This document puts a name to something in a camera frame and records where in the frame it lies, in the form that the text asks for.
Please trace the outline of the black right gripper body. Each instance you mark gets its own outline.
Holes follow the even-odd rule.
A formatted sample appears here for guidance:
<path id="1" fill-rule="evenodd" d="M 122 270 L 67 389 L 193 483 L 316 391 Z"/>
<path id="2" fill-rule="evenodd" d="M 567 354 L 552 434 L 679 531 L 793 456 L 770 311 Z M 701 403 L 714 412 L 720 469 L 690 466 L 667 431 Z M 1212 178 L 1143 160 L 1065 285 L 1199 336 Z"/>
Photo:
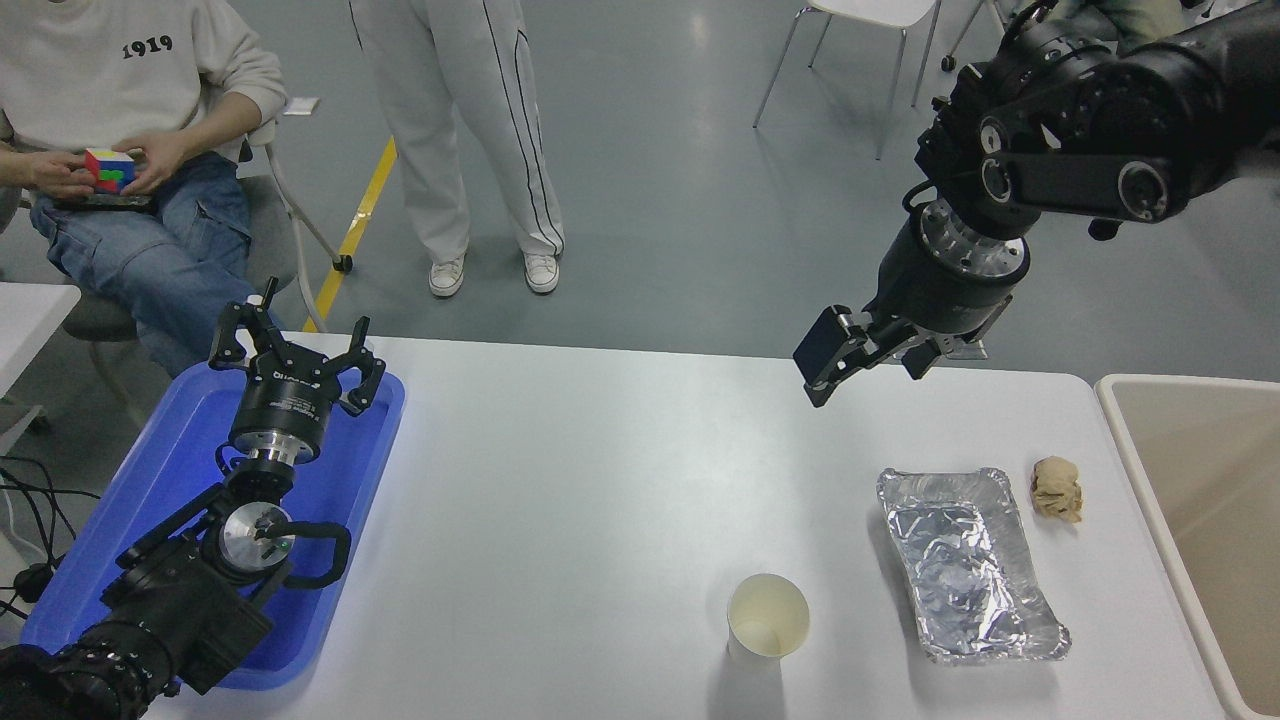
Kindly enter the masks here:
<path id="1" fill-rule="evenodd" d="M 934 333 L 978 329 L 1023 279 L 1023 240 L 974 245 L 940 256 L 919 222 L 908 222 L 884 255 L 872 300 L 877 319 L 900 318 Z"/>

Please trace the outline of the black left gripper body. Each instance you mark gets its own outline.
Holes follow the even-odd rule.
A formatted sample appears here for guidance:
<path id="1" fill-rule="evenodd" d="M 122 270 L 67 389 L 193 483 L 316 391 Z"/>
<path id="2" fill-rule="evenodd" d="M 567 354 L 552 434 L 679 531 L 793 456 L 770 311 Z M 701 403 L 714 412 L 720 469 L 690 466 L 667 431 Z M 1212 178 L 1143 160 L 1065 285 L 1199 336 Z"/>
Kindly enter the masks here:
<path id="1" fill-rule="evenodd" d="M 230 442 L 248 448 L 256 436 L 291 436 L 308 448 L 319 448 L 340 396 L 338 375 L 303 369 L 300 377 L 268 364 L 244 370 L 246 386 L 234 420 Z"/>

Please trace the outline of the person's left hand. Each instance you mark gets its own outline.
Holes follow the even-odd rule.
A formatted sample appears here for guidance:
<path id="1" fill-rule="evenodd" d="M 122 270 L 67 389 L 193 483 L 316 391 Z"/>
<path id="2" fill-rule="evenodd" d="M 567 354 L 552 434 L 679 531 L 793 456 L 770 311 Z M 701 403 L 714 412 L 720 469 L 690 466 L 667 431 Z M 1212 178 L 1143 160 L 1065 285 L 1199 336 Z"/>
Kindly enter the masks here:
<path id="1" fill-rule="evenodd" d="M 124 138 L 114 143 L 111 150 L 142 156 L 140 169 L 134 170 L 134 179 L 122 191 L 125 196 L 151 195 L 189 160 L 195 151 L 192 138 L 186 129 Z"/>

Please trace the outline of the person's right hand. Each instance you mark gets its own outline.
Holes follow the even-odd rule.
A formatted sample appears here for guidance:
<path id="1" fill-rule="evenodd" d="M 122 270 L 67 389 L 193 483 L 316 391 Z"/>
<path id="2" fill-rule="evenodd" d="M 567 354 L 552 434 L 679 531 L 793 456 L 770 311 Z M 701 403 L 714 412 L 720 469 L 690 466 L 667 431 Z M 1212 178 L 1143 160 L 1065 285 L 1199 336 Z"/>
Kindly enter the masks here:
<path id="1" fill-rule="evenodd" d="M 55 199 L 82 199 L 96 191 L 96 181 L 84 167 L 84 156 L 73 152 L 41 151 L 23 156 L 22 184 Z"/>

